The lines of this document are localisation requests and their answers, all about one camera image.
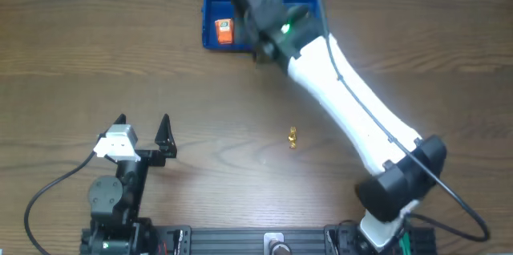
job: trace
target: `wooden tabletop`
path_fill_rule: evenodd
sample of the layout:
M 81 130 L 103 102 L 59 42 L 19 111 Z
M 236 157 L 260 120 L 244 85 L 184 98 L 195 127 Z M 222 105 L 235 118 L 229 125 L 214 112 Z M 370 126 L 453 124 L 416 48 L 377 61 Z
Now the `wooden tabletop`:
M 179 153 L 150 170 L 140 216 L 192 227 L 323 226 L 359 220 L 366 178 L 353 146 L 275 65 L 206 51 L 203 0 L 0 0 L 0 249 L 36 254 L 29 199 L 82 162 L 121 113 L 152 143 L 164 113 Z M 513 252 L 513 0 L 326 0 L 362 78 L 449 154 L 442 178 L 488 222 L 473 244 L 437 231 L 440 254 Z M 297 149 L 289 149 L 290 127 Z M 45 193 L 30 226 L 52 254 L 78 253 L 93 159 Z M 479 235 L 440 188 L 420 213 Z

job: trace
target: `small golden object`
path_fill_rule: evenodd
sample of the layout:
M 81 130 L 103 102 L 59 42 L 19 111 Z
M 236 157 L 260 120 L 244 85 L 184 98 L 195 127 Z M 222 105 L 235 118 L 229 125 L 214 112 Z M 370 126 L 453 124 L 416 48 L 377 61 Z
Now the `small golden object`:
M 296 127 L 290 127 L 289 142 L 290 148 L 296 148 Z

